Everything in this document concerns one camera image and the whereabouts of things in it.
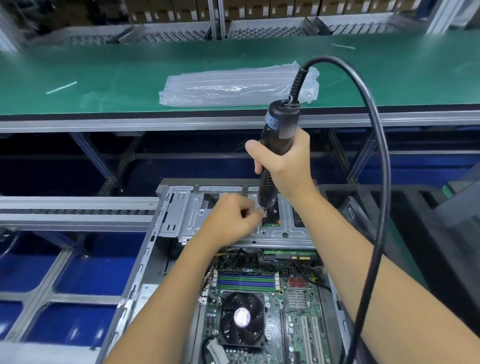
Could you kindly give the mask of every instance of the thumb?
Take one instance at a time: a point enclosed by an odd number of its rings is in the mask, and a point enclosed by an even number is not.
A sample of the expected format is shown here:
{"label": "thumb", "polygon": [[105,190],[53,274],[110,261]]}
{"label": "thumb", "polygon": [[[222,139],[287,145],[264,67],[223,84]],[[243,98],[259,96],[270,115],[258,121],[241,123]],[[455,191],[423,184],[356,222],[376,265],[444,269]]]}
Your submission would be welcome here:
{"label": "thumb", "polygon": [[262,208],[258,208],[252,211],[243,221],[246,223],[247,228],[249,229],[248,232],[251,232],[255,229],[255,226],[262,222],[264,217],[265,211]]}
{"label": "thumb", "polygon": [[256,140],[249,140],[246,142],[245,149],[253,159],[260,162],[261,165],[267,168],[269,171],[276,170],[281,158],[279,155],[275,154]]}

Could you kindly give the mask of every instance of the cable strain relief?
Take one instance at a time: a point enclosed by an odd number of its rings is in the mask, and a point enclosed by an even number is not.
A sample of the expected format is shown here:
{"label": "cable strain relief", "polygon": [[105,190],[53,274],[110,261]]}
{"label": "cable strain relief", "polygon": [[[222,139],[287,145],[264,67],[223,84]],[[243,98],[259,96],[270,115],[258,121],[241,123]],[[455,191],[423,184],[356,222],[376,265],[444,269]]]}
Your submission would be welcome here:
{"label": "cable strain relief", "polygon": [[293,80],[293,84],[290,89],[290,96],[292,97],[293,102],[298,101],[300,89],[303,85],[303,81],[305,81],[305,77],[307,77],[307,73],[308,69],[300,67],[297,75],[295,76],[295,80]]}

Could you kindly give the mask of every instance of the person's right arm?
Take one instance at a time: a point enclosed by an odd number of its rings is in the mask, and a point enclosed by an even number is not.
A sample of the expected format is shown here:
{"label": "person's right arm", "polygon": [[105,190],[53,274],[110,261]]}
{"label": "person's right arm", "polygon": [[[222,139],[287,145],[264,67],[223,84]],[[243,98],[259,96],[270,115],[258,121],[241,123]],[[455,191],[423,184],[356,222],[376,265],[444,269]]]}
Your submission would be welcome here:
{"label": "person's right arm", "polygon": [[[284,156],[253,140],[245,147],[255,159],[255,172],[265,166],[300,215],[354,318],[373,246],[316,191],[309,135],[297,128],[293,146]],[[480,339],[385,256],[361,336],[379,364],[480,363]]]}

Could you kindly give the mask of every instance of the plastic bag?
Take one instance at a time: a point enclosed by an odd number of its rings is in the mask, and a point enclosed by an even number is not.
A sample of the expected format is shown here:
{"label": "plastic bag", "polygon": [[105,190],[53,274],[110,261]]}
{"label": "plastic bag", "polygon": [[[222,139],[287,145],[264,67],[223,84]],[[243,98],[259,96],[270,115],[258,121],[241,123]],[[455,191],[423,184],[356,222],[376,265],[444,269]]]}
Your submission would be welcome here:
{"label": "plastic bag", "polygon": [[[159,92],[160,104],[174,107],[268,105],[288,96],[299,64],[231,71],[207,71],[170,76]],[[311,67],[300,90],[299,101],[318,96],[319,72]]]}

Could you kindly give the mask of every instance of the cooling fan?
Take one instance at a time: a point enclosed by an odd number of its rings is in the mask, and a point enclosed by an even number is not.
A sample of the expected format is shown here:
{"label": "cooling fan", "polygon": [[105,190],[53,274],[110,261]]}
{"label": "cooling fan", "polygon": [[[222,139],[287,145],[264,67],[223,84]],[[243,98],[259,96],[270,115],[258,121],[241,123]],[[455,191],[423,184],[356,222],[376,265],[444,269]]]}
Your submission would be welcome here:
{"label": "cooling fan", "polygon": [[220,345],[261,348],[265,343],[263,295],[234,292],[222,304]]}

